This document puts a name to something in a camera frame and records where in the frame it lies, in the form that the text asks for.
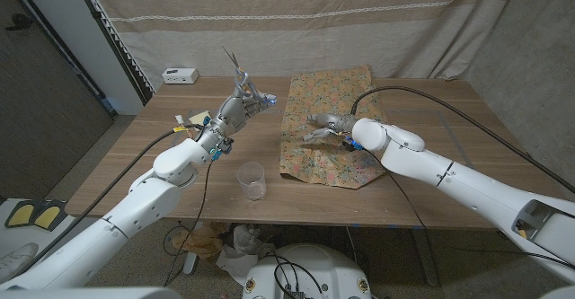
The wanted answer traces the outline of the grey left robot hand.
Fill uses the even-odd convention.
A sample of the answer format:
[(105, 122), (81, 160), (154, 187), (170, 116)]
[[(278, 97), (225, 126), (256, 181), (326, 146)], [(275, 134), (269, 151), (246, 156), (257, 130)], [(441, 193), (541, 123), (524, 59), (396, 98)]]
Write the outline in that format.
[(248, 119), (273, 106), (276, 101), (277, 97), (273, 94), (259, 91), (247, 93), (235, 88), (207, 124), (198, 143), (208, 153), (217, 149), (225, 153), (230, 148), (231, 136), (242, 130)]

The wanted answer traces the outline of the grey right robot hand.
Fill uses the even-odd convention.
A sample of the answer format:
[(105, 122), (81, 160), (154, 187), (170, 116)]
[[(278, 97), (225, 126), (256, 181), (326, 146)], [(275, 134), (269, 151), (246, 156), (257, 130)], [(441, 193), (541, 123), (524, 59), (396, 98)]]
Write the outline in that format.
[(318, 113), (308, 115), (306, 121), (319, 126), (319, 128), (312, 133), (303, 136), (303, 140), (307, 142), (329, 135), (348, 134), (352, 131), (358, 120), (349, 115)]

